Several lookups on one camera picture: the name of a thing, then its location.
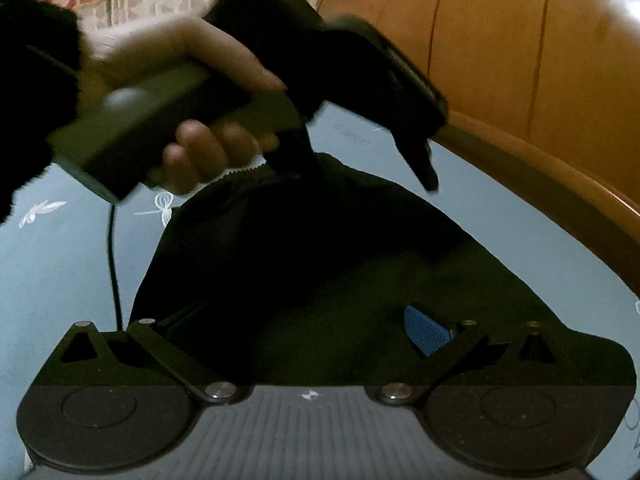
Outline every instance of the blue strap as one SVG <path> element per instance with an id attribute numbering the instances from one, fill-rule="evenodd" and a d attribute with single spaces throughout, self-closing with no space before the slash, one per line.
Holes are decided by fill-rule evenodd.
<path id="1" fill-rule="evenodd" d="M 449 330 L 413 306 L 404 311 L 404 331 L 426 357 L 451 341 Z"/>

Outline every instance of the white flower print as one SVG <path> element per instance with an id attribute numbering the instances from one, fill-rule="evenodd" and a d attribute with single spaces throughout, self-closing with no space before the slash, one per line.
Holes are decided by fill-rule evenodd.
<path id="1" fill-rule="evenodd" d="M 44 202 L 40 202 L 39 204 L 32 206 L 27 214 L 22 217 L 22 220 L 20 220 L 20 229 L 22 229 L 25 224 L 33 224 L 33 222 L 35 222 L 36 215 L 51 213 L 65 204 L 66 202 L 49 203 L 49 200 L 45 200 Z"/>
<path id="2" fill-rule="evenodd" d="M 134 213 L 134 215 L 150 215 L 153 213 L 162 213 L 162 225 L 166 227 L 171 220 L 171 204 L 174 201 L 174 194 L 168 191 L 161 191 L 156 195 L 154 202 L 156 203 L 157 211 L 143 211 L 141 213 Z"/>

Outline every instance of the metal screw head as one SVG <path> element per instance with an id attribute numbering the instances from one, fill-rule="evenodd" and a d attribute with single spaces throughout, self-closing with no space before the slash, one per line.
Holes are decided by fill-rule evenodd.
<path id="1" fill-rule="evenodd" d="M 404 400 L 411 397 L 413 389 L 408 384 L 391 383 L 382 386 L 380 393 L 383 397 L 390 400 Z"/>
<path id="2" fill-rule="evenodd" d="M 238 389 L 232 383 L 220 381 L 213 383 L 204 389 L 204 392 L 212 399 L 228 399 L 236 394 Z"/>

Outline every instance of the circular pad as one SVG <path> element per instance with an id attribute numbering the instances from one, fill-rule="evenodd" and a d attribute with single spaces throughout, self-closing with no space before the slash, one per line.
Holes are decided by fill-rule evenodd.
<path id="1" fill-rule="evenodd" d="M 17 423 L 38 462 L 102 473 L 171 449 L 193 417 L 192 400 L 181 386 L 32 386 Z"/>
<path id="2" fill-rule="evenodd" d="M 544 474 L 581 464 L 593 446 L 599 416 L 588 390 L 452 380 L 433 391 L 425 415 L 436 441 L 474 467 Z"/>

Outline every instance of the black sleeve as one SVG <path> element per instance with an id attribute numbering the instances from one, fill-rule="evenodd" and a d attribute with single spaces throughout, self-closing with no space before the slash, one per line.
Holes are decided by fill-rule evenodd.
<path id="1" fill-rule="evenodd" d="M 51 163 L 47 135 L 76 116 L 80 37 L 71 10 L 0 0 L 0 222 L 14 192 Z"/>

